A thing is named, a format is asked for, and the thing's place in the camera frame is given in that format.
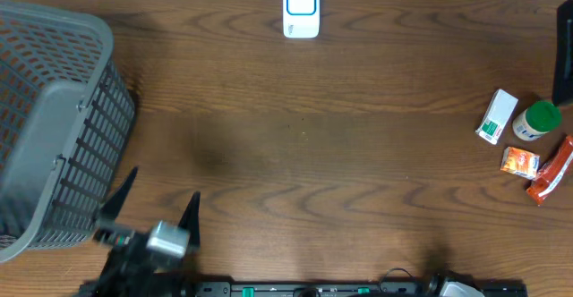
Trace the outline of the green lidded jar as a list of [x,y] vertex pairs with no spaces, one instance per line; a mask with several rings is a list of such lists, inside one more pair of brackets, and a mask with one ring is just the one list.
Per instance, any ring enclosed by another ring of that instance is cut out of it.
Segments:
[[533,141],[555,130],[561,121],[559,108],[551,102],[540,100],[514,119],[512,129],[519,139]]

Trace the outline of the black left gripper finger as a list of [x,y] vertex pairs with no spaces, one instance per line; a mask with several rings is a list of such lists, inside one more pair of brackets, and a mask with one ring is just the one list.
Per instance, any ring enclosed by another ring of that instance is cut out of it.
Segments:
[[178,227],[189,234],[187,252],[195,252],[201,247],[199,210],[201,202],[201,193],[196,191],[189,201],[183,216],[180,219]]
[[111,197],[101,206],[98,218],[114,221],[121,212],[125,200],[133,186],[139,168],[134,167],[123,183],[116,189]]

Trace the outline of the orange juice carton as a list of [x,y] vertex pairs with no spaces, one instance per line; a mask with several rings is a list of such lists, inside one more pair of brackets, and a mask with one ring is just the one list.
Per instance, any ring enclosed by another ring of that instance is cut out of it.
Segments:
[[540,156],[521,148],[507,147],[503,152],[500,170],[533,180],[538,171]]

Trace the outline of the red Top candy bar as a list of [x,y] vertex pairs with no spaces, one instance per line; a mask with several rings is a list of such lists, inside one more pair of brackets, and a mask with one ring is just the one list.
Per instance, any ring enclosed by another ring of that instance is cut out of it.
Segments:
[[561,179],[572,164],[572,136],[565,137],[555,155],[537,172],[526,193],[541,206],[545,199],[557,188]]

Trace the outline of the white green medicine box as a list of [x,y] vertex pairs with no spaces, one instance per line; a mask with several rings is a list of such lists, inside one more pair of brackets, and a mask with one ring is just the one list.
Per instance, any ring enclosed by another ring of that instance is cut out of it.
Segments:
[[517,98],[503,89],[498,89],[475,133],[492,145],[496,145],[509,118],[517,105]]

